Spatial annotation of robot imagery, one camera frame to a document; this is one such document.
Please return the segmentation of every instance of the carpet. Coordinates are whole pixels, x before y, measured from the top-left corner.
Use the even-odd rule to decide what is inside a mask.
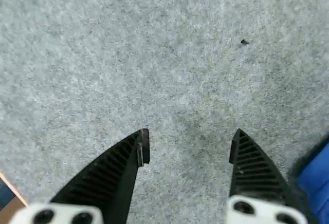
[[[285,177],[328,132],[327,1],[0,0],[1,171],[48,201],[146,127],[127,222],[223,223],[238,127]]]

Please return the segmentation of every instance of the wooden edge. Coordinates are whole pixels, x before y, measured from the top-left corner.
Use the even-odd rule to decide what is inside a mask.
[[[9,183],[9,181],[5,178],[5,175],[0,173],[0,179],[9,187],[9,189],[16,195],[16,197],[25,205],[27,206],[27,202],[24,200],[24,198],[18,193],[18,191],[15,189],[15,187]]]

